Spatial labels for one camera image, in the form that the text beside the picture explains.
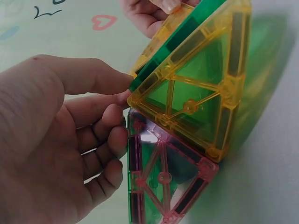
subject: plastic building toy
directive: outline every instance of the plastic building toy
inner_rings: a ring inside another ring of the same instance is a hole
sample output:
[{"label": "plastic building toy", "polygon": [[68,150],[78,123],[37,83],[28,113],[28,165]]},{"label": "plastic building toy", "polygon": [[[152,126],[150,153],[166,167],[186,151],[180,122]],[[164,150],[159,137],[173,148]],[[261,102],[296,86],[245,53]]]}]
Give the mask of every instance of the plastic building toy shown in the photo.
[{"label": "plastic building toy", "polygon": [[136,71],[143,67],[151,57],[159,50],[159,48],[165,43],[170,35],[178,28],[178,26],[186,19],[186,17],[192,12],[194,7],[182,3],[182,7],[170,14],[162,24],[161,28],[151,39],[149,45],[144,49],[142,54],[135,62],[130,75],[134,78],[137,77]]},{"label": "plastic building toy", "polygon": [[169,18],[131,71],[130,224],[180,222],[231,147],[242,98],[250,0],[202,0]]},{"label": "plastic building toy", "polygon": [[128,187],[131,224],[177,224],[218,166],[130,110]]},{"label": "plastic building toy", "polygon": [[[185,39],[191,34],[200,24],[202,24],[218,7],[222,5],[226,0],[202,0],[199,5],[191,12],[190,9],[184,10],[184,16],[179,17],[188,17],[185,21],[181,21],[181,25],[171,34],[169,39],[165,41],[163,46],[159,49],[151,50],[154,56],[145,64],[134,67],[133,76],[136,79],[132,82],[129,89],[134,91],[152,72],[154,69],[162,62],[164,59]],[[171,20],[168,20],[168,23],[163,26],[163,29],[158,32],[158,36],[162,33],[167,33],[169,36],[170,29],[167,29],[167,25],[172,23]]]},{"label": "plastic building toy", "polygon": [[220,162],[242,97],[250,21],[249,0],[225,1],[136,88],[128,104]]}]

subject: fingertip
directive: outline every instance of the fingertip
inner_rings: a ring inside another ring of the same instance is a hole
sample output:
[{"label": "fingertip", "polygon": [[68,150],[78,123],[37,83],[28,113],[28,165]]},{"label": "fingertip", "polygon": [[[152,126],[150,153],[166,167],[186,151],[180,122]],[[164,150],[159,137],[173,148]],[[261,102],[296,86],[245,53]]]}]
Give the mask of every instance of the fingertip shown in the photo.
[{"label": "fingertip", "polygon": [[120,105],[123,110],[128,108],[128,103],[127,103],[127,99],[128,97],[131,95],[131,91],[130,90],[126,90],[120,94],[118,94],[117,98],[118,98],[118,105]]},{"label": "fingertip", "polygon": [[107,140],[108,146],[113,154],[120,159],[127,151],[128,130],[125,127],[114,127]]},{"label": "fingertip", "polygon": [[103,171],[106,179],[118,189],[123,180],[122,174],[123,165],[119,160],[110,161]]},{"label": "fingertip", "polygon": [[117,104],[109,105],[103,113],[102,121],[107,127],[115,127],[121,125],[123,118],[123,109]]}]

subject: finger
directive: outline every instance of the finger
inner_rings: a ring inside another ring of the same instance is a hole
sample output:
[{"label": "finger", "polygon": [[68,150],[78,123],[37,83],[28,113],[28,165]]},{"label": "finger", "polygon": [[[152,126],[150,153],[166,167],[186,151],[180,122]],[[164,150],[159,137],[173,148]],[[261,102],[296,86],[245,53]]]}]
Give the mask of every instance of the finger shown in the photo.
[{"label": "finger", "polygon": [[116,104],[126,109],[130,91],[115,95],[95,95],[67,100],[64,105],[71,114],[76,127],[84,127],[101,119],[106,108]]},{"label": "finger", "polygon": [[150,0],[166,14],[171,14],[181,7],[181,0]]},{"label": "finger", "polygon": [[158,21],[164,21],[167,19],[168,15],[163,10],[157,10],[152,14]]},{"label": "finger", "polygon": [[111,161],[100,176],[88,182],[85,186],[92,197],[93,207],[111,197],[120,187],[122,179],[122,163]]},{"label": "finger", "polygon": [[124,127],[114,127],[106,143],[96,150],[82,155],[84,179],[101,173],[111,160],[120,159],[126,153],[128,131]]},{"label": "finger", "polygon": [[34,148],[60,110],[65,94],[118,94],[132,80],[98,59],[35,56],[1,73],[0,101],[6,105],[2,114],[13,115],[7,128],[14,130],[20,146]]},{"label": "finger", "polygon": [[159,9],[149,0],[121,0],[121,7],[126,16],[134,14],[152,14]]},{"label": "finger", "polygon": [[136,14],[131,21],[147,38],[152,38],[164,22],[147,14]]},{"label": "finger", "polygon": [[33,59],[55,72],[65,94],[93,92],[112,95],[126,91],[132,82],[129,75],[114,70],[96,58],[36,56]]},{"label": "finger", "polygon": [[118,105],[112,104],[107,107],[103,117],[92,126],[77,130],[78,149],[81,154],[94,149],[107,141],[113,127],[121,126],[123,110]]},{"label": "finger", "polygon": [[182,2],[195,7],[199,4],[200,0],[182,0]]}]

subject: green translucent panel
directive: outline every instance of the green translucent panel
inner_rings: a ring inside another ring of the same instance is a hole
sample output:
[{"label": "green translucent panel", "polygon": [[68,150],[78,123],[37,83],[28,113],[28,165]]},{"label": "green translucent panel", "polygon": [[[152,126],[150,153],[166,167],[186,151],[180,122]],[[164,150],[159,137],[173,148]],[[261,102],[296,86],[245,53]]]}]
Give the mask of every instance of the green translucent panel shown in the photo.
[{"label": "green translucent panel", "polygon": [[184,64],[176,75],[205,83],[219,84],[227,61],[228,35],[215,38]]},{"label": "green translucent panel", "polygon": [[136,73],[129,89],[133,92],[177,46],[202,24],[226,0],[202,0],[184,22],[173,32],[154,56]]}]

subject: hand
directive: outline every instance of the hand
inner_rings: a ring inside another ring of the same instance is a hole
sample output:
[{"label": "hand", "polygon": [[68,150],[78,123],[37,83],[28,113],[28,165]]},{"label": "hand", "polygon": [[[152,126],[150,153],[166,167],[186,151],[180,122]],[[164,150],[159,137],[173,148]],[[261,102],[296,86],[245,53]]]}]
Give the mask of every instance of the hand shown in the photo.
[{"label": "hand", "polygon": [[[0,223],[76,223],[119,188],[131,81],[98,59],[54,56],[0,73]],[[98,94],[64,102],[86,92]]]},{"label": "hand", "polygon": [[184,2],[196,6],[199,0],[121,0],[124,14],[148,38],[160,29],[167,16]]}]

